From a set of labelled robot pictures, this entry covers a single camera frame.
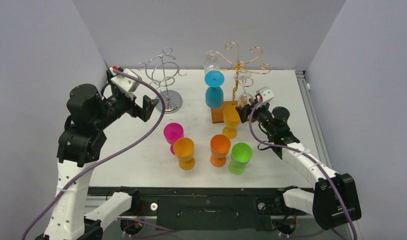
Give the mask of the clear small wine glass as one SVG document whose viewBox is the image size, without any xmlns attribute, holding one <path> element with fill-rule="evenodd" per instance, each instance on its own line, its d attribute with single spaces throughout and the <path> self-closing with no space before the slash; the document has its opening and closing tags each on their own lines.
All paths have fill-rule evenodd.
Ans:
<svg viewBox="0 0 407 240">
<path fill-rule="evenodd" d="M 247 104 L 251 104 L 254 101 L 254 97 L 247 92 L 247 88 L 250 88 L 254 84 L 252 73 L 246 70 L 237 71 L 233 75 L 233 78 L 235 80 L 235 87 L 233 89 L 233 99 L 236 98 L 236 91 L 238 90 L 239 86 L 242 87 L 242 94 L 240 94 L 237 99 L 237 105 L 239 107 L 243 107 Z"/>
</svg>

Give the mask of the gold wire glass rack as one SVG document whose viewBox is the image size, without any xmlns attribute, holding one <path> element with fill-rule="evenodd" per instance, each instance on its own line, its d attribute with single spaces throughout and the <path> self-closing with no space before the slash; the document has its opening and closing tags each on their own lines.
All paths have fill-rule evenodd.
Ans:
<svg viewBox="0 0 407 240">
<path fill-rule="evenodd" d="M 208 64 L 204 67 L 205 73 L 210 71 L 232 71 L 233 72 L 233 89 L 232 100 L 224 101 L 218 108 L 211 108 L 212 123 L 222 123 L 222 113 L 229 106 L 243 107 L 250 102 L 250 95 L 246 92 L 247 88 L 254 85 L 255 80 L 253 75 L 267 75 L 272 71 L 272 67 L 268 63 L 259 65 L 260 71 L 248 69 L 248 65 L 259 59 L 264 51 L 259 46 L 252 46 L 249 51 L 255 57 L 248 61 L 241 60 L 241 48 L 236 42 L 228 42 L 225 44 L 227 51 L 236 50 L 235 60 L 228 59 L 224 54 L 216 50 L 210 50 L 205 54 L 205 60 Z"/>
</svg>

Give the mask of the blue plastic wine glass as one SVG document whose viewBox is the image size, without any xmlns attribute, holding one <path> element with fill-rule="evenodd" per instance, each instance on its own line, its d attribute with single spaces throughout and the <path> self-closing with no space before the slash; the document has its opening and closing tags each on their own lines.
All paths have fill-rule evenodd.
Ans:
<svg viewBox="0 0 407 240">
<path fill-rule="evenodd" d="M 224 102 L 224 92 L 221 88 L 225 81 L 224 75 L 220 71 L 208 71 L 204 77 L 208 88 L 205 92 L 205 103 L 208 107 L 216 109 Z"/>
</svg>

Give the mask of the clear patterned wine glass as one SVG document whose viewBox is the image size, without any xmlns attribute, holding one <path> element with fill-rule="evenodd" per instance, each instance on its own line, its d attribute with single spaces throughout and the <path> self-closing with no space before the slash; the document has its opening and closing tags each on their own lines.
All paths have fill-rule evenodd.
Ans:
<svg viewBox="0 0 407 240">
<path fill-rule="evenodd" d="M 217 53 L 213 50 L 205 53 L 205 61 L 203 64 L 204 74 L 206 75 L 211 71 L 218 71 L 221 69 L 220 62 L 218 61 Z"/>
</svg>

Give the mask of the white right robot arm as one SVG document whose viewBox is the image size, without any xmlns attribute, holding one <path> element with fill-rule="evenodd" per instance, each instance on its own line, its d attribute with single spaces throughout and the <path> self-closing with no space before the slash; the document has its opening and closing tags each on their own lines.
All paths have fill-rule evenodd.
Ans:
<svg viewBox="0 0 407 240">
<path fill-rule="evenodd" d="M 259 143 L 295 168 L 313 189 L 312 192 L 297 186 L 281 189 L 280 196 L 273 200 L 274 209 L 281 214 L 292 209 L 306 213 L 314 217 L 323 230 L 361 219 L 354 178 L 329 168 L 304 147 L 288 125 L 290 112 L 287 108 L 277 106 L 269 110 L 268 107 L 269 103 L 254 103 L 235 106 L 233 111 L 242 123 L 247 120 L 257 122 L 267 136 L 267 141 L 259 140 Z"/>
</svg>

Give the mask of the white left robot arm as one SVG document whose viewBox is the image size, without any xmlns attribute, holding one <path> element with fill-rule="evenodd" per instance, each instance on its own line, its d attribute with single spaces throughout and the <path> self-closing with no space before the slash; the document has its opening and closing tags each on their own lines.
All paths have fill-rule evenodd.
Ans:
<svg viewBox="0 0 407 240">
<path fill-rule="evenodd" d="M 102 163 L 104 130 L 122 115 L 129 114 L 146 122 L 162 99 L 144 96 L 142 106 L 134 94 L 143 80 L 134 71 L 117 66 L 106 72 L 111 96 L 93 84 L 74 87 L 66 103 L 69 111 L 64 131 L 58 139 L 58 180 L 53 201 L 46 208 L 50 220 L 41 240 L 100 240 L 105 229 L 119 215 L 135 215 L 141 208 L 138 190 L 121 187 L 95 210 L 85 213 L 93 170 Z"/>
</svg>

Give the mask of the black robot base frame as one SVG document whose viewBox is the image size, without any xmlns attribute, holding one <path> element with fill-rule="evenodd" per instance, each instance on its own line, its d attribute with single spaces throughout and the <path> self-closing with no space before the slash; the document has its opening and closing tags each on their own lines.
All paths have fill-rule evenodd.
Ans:
<svg viewBox="0 0 407 240">
<path fill-rule="evenodd" d="M 129 240 L 179 239 L 183 234 L 255 230 L 291 232 L 300 210 L 287 207 L 279 188 L 92 187 L 91 197 L 109 200 L 132 195 L 116 214 L 121 235 Z"/>
</svg>

